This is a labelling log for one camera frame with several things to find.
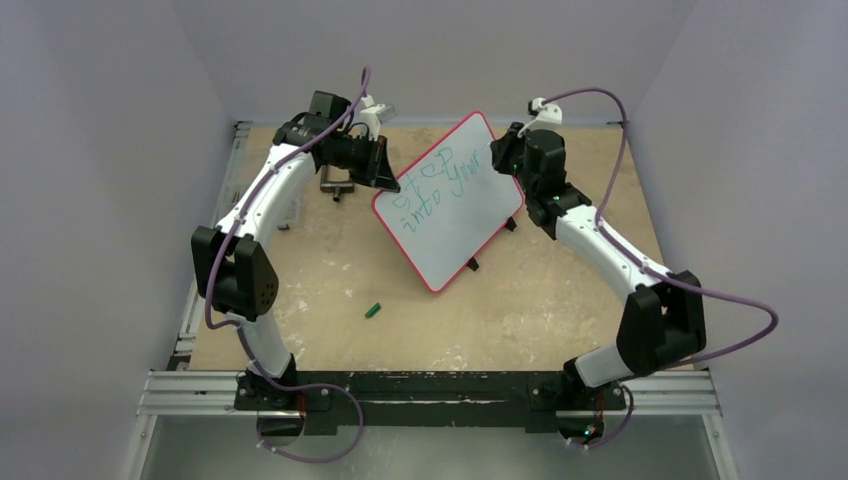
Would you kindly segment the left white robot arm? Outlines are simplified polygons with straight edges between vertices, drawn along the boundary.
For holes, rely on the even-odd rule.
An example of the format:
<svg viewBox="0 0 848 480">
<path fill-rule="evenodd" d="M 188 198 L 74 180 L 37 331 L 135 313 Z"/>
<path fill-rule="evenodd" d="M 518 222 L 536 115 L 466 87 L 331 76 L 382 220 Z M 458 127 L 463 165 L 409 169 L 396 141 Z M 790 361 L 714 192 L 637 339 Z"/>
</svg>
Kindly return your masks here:
<svg viewBox="0 0 848 480">
<path fill-rule="evenodd" d="M 297 399 L 294 357 L 282 341 L 272 308 L 279 279 L 265 251 L 280 217 L 326 166 L 346 170 L 361 186 L 397 193 L 399 182 L 380 130 L 395 115 L 388 103 L 363 94 L 356 101 L 313 94 L 309 108 L 275 132 L 264 166 L 236 205 L 213 227 L 198 227 L 190 244 L 196 283 L 211 330 L 235 329 L 248 357 L 247 377 L 272 408 Z"/>
</svg>

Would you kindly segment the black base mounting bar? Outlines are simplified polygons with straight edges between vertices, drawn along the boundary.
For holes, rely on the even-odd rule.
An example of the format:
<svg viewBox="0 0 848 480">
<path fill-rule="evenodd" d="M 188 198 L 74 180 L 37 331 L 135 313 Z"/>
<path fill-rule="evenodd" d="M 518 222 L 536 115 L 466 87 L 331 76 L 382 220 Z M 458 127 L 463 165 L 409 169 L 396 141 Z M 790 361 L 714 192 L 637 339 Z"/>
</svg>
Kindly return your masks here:
<svg viewBox="0 0 848 480">
<path fill-rule="evenodd" d="M 559 371 L 300 371 L 294 391 L 259 375 L 236 378 L 234 408 L 262 416 L 291 413 L 308 435 L 341 426 L 518 428 L 577 434 L 582 424 L 627 408 L 621 388 L 593 392 L 563 386 Z"/>
</svg>

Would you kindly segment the pink framed whiteboard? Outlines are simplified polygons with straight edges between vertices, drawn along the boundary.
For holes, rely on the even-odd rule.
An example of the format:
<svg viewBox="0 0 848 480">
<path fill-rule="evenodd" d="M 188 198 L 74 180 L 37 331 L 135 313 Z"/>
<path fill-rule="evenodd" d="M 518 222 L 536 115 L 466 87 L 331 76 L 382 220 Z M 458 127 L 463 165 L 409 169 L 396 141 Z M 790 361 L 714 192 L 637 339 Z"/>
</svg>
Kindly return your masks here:
<svg viewBox="0 0 848 480">
<path fill-rule="evenodd" d="M 371 207 L 427 290 L 445 289 L 523 207 L 516 180 L 492 166 L 495 134 L 469 113 L 397 176 Z"/>
</svg>

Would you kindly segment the green marker cap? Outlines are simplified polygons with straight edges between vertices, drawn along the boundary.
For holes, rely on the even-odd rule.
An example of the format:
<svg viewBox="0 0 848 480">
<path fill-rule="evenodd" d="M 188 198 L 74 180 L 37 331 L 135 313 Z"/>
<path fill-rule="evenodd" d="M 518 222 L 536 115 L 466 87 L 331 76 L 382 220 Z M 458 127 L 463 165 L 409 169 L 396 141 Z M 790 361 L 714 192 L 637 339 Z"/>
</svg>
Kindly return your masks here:
<svg viewBox="0 0 848 480">
<path fill-rule="evenodd" d="M 366 313 L 365 313 L 365 318 L 366 318 L 366 319 L 373 318 L 373 317 L 374 317 L 374 316 L 375 316 L 375 315 L 376 315 L 376 314 L 377 314 L 380 310 L 381 310 L 381 304 L 380 304 L 380 303 L 375 303 L 372 307 L 370 307 L 370 308 L 366 311 Z"/>
</svg>

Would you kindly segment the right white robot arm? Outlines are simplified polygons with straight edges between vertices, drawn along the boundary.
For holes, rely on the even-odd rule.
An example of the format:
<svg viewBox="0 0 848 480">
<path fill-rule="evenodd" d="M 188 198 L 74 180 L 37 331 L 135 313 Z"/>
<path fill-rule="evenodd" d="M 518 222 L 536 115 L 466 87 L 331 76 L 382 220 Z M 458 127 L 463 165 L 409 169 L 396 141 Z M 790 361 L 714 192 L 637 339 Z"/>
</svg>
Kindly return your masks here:
<svg viewBox="0 0 848 480">
<path fill-rule="evenodd" d="M 606 226 L 598 208 L 566 179 L 564 138 L 522 128 L 515 122 L 491 142 L 494 170 L 517 181 L 532 223 L 586 260 L 623 304 L 615 339 L 564 363 L 564 399 L 584 407 L 602 386 L 650 375 L 702 351 L 706 327 L 698 278 L 669 272 Z"/>
</svg>

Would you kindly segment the dark metal bracket tool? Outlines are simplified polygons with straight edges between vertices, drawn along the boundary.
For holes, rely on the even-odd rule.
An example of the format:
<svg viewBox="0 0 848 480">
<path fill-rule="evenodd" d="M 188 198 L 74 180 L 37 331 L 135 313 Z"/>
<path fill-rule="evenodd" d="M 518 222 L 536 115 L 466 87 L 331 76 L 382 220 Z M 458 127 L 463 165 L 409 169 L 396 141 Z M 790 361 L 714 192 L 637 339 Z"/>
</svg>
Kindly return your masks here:
<svg viewBox="0 0 848 480">
<path fill-rule="evenodd" d="M 325 165 L 320 170 L 319 189 L 322 193 L 330 195 L 333 202 L 340 203 L 345 195 L 355 192 L 355 183 L 351 178 L 332 180 L 330 178 L 330 166 Z"/>
</svg>

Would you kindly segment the clear plastic screw box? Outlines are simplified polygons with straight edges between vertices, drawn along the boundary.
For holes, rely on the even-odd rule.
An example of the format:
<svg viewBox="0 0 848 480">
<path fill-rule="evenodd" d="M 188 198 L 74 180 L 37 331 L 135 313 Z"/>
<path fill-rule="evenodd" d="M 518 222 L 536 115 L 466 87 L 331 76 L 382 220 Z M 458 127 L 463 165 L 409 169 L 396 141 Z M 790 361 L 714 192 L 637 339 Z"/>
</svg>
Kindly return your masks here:
<svg viewBox="0 0 848 480">
<path fill-rule="evenodd" d="M 242 185 L 241 189 L 234 190 L 229 198 L 227 209 L 237 207 L 240 201 L 247 196 L 247 186 Z M 299 222 L 302 205 L 302 193 L 298 192 L 289 206 L 278 217 L 276 228 L 281 231 L 289 230 L 293 225 Z"/>
</svg>

